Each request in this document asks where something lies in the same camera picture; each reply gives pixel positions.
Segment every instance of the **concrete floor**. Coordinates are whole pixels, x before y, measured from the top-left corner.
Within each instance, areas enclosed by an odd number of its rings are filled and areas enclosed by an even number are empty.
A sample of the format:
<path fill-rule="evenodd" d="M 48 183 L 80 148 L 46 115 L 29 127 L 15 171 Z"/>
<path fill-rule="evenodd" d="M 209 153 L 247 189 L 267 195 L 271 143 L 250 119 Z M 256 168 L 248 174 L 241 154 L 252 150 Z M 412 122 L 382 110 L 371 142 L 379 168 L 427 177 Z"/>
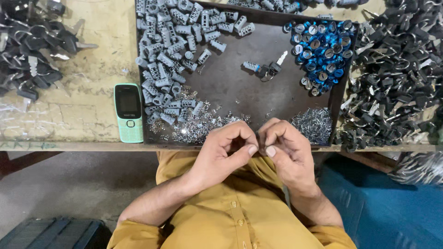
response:
<path fill-rule="evenodd" d="M 97 218 L 113 230 L 122 210 L 156 185 L 157 166 L 155 152 L 64 152 L 7 175 L 0 238 L 26 218 Z"/>

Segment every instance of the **metal tray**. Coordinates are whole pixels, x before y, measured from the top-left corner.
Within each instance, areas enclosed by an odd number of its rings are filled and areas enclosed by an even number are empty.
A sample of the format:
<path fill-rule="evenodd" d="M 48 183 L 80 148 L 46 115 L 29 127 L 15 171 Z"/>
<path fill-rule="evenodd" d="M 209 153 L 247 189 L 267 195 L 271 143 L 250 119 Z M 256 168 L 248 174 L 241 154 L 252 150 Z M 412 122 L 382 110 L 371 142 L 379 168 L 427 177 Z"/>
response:
<path fill-rule="evenodd" d="M 212 46 L 208 46 L 203 41 L 197 45 L 197 51 L 194 54 L 194 60 L 200 56 L 205 48 L 212 52 L 212 56 L 205 62 L 201 74 L 197 71 L 189 73 L 183 71 L 181 75 L 186 78 L 185 85 L 191 87 L 191 91 L 197 91 L 197 98 L 211 103 L 211 108 L 221 105 L 218 114 L 224 117 L 229 111 L 234 116 L 241 114 L 251 115 L 250 127 L 256 131 L 269 118 L 277 117 L 282 120 L 290 120 L 293 116 L 303 113 L 308 108 L 328 107 L 332 117 L 332 131 L 334 132 L 343 94 L 346 88 L 346 82 L 349 75 L 351 60 L 344 68 L 344 76 L 335 85 L 331 91 L 321 96 L 311 96 L 308 90 L 301 85 L 300 80 L 306 75 L 301 66 L 295 64 L 295 57 L 291 54 L 293 46 L 290 43 L 291 33 L 285 34 L 282 31 L 284 24 L 291 20 L 297 23 L 306 21 L 321 21 L 324 19 L 300 16 L 293 14 L 277 13 L 250 9 L 235 5 L 216 4 L 200 1 L 198 2 L 204 8 L 217 8 L 222 10 L 238 11 L 239 16 L 247 17 L 247 24 L 254 23 L 255 31 L 245 37 L 240 37 L 236 33 L 221 31 L 222 35 L 218 40 L 226 43 L 225 52 L 221 53 Z M 142 32 L 137 30 L 137 47 Z M 357 35 L 354 35 L 351 50 L 354 50 Z M 276 62 L 277 59 L 288 51 L 282 71 L 268 82 L 262 82 L 253 73 L 244 69 L 242 63 L 250 61 L 259 64 L 269 64 Z M 140 70 L 140 82 L 144 82 L 142 75 L 143 68 Z M 143 122 L 146 123 L 146 114 L 143 112 Z M 163 133 L 153 134 L 149 131 L 147 125 L 144 126 L 144 144 L 157 146 L 159 148 L 170 149 L 191 149 L 199 148 L 201 144 L 186 144 L 169 140 L 160 139 L 160 135 L 171 134 L 171 130 L 166 129 Z M 329 138 L 329 145 L 332 142 L 332 136 Z"/>

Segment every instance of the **wooden workbench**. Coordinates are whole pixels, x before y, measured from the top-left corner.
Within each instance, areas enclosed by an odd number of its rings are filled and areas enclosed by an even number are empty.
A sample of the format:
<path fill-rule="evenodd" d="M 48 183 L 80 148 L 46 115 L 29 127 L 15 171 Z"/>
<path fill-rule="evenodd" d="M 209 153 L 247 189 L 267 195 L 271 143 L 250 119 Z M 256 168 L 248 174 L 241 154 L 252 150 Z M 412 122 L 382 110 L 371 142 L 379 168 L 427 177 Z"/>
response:
<path fill-rule="evenodd" d="M 307 16 L 332 13 L 334 19 L 363 22 L 362 10 L 382 13 L 383 0 L 353 8 L 319 4 Z M 71 96 L 56 88 L 39 90 L 40 98 L 26 105 L 14 91 L 0 98 L 0 151 L 156 151 L 162 148 L 120 142 L 113 104 L 113 86 L 138 82 L 134 0 L 72 0 L 62 20 L 68 26 L 79 19 L 84 42 L 99 45 L 84 49 L 58 66 Z M 433 145 L 367 148 L 366 151 L 435 151 Z M 340 146 L 319 151 L 338 151 Z"/>

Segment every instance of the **mobile phone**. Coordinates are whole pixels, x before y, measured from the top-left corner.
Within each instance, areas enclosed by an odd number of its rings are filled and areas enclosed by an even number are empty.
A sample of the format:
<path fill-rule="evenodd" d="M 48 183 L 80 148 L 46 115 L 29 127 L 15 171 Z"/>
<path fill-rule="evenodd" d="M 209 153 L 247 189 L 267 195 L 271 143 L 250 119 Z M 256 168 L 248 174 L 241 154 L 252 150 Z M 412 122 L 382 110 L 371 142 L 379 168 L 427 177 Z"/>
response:
<path fill-rule="evenodd" d="M 115 85 L 114 104 L 120 140 L 124 143 L 143 142 L 140 87 L 133 83 Z"/>

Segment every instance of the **mustard yellow shirt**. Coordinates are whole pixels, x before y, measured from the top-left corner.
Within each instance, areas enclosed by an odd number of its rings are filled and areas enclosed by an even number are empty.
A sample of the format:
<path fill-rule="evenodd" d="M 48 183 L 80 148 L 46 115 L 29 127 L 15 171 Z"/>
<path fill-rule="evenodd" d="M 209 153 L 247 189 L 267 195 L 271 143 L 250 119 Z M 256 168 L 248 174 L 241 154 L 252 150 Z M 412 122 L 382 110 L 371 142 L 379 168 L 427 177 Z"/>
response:
<path fill-rule="evenodd" d="M 197 152 L 158 153 L 157 184 L 183 174 Z M 163 228 L 124 221 L 108 249 L 355 249 L 335 226 L 306 228 L 284 202 L 268 157 L 253 157 L 223 183 L 185 202 Z"/>

